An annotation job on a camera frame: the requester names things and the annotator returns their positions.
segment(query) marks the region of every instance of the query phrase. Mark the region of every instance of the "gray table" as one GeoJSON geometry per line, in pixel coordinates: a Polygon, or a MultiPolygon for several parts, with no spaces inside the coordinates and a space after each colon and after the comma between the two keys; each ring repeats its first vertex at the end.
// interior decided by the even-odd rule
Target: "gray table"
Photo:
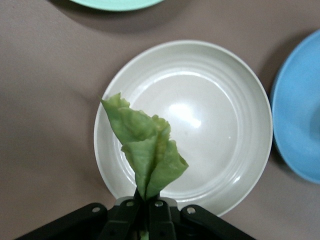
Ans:
{"type": "MultiPolygon", "coordinates": [[[[68,0],[0,1],[0,239],[91,202],[115,202],[96,164],[101,96],[132,57],[179,39],[242,58],[267,93],[292,49],[320,28],[318,0],[165,0],[105,12],[68,0]]],[[[222,218],[259,240],[319,239],[320,185],[273,149],[252,192],[222,218]]]]}

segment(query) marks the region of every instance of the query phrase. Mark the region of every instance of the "screw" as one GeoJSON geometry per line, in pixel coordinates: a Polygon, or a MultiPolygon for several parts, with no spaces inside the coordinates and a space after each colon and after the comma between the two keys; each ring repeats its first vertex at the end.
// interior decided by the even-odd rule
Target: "screw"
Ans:
{"type": "Polygon", "coordinates": [[[156,202],[154,203],[154,205],[155,205],[156,207],[162,207],[162,206],[164,205],[164,203],[163,203],[162,201],[156,201],[156,202]]]}
{"type": "Polygon", "coordinates": [[[100,210],[101,210],[101,209],[100,209],[100,207],[98,207],[98,206],[92,208],[92,212],[93,212],[93,213],[97,213],[97,212],[99,212],[100,210]]]}
{"type": "Polygon", "coordinates": [[[196,210],[195,210],[193,207],[188,207],[188,208],[186,209],[186,212],[187,212],[188,214],[195,214],[195,213],[196,213],[196,210]]]}
{"type": "Polygon", "coordinates": [[[132,207],[133,205],[135,205],[135,203],[134,203],[133,201],[128,201],[128,202],[126,203],[126,206],[127,206],[127,207],[132,207]]]}

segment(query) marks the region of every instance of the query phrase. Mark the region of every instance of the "white plate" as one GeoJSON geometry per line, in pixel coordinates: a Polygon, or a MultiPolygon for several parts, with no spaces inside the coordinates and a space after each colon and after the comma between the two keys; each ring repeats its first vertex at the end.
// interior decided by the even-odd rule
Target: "white plate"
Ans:
{"type": "MultiPolygon", "coordinates": [[[[155,46],[125,65],[102,98],[118,92],[133,109],[169,121],[171,138],[189,164],[162,197],[221,216],[255,186],[270,154],[272,116],[260,81],[233,53],[196,40],[155,46]]],[[[101,105],[94,149],[111,193],[134,194],[134,172],[101,105]]]]}

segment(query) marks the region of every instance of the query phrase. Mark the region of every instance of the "lettuce leaf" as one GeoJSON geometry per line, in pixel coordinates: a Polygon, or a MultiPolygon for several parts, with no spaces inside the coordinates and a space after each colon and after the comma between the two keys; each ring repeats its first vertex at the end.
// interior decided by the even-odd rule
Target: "lettuce leaf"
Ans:
{"type": "Polygon", "coordinates": [[[171,127],[165,119],[131,109],[120,93],[101,99],[101,103],[135,173],[142,199],[146,201],[158,195],[188,168],[176,142],[170,140],[171,127]]]}

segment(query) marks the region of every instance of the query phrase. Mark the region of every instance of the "green plate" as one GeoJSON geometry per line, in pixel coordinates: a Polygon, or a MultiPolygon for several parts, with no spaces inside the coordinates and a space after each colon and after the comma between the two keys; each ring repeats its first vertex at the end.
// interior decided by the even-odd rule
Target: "green plate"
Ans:
{"type": "Polygon", "coordinates": [[[77,4],[93,9],[107,11],[132,11],[143,9],[162,2],[163,0],[71,0],[77,4]]]}

